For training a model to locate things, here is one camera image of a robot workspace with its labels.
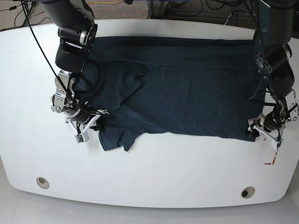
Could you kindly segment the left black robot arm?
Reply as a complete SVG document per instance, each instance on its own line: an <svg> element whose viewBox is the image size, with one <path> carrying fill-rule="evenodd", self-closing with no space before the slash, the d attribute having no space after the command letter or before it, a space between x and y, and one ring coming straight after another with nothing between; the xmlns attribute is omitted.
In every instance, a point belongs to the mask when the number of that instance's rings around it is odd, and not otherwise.
<svg viewBox="0 0 299 224"><path fill-rule="evenodd" d="M258 0L255 12L250 14L256 26L255 63L261 77L248 99L257 102L255 96L261 92L262 84L266 83L266 92L274 102L261 103L271 106L273 110L267 115L261 113L257 118L249 119L248 132L252 138L264 134L271 140L275 150L281 146L286 123L299 118L296 92L292 88L295 77L289 64L292 57L289 41L296 4L295 0Z"/></svg>

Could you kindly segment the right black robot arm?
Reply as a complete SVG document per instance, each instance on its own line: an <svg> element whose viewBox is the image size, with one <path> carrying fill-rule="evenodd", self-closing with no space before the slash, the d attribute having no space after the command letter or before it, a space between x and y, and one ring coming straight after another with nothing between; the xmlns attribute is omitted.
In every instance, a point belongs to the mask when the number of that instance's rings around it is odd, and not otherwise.
<svg viewBox="0 0 299 224"><path fill-rule="evenodd" d="M88 129L105 113L93 109L87 100L75 93L75 85L81 78L98 29L93 11L84 0L42 0L40 4L58 26L60 38L55 59L60 72L55 78L56 92L52 96L51 109L67 116L66 123L74 129L77 143L87 142Z"/></svg>

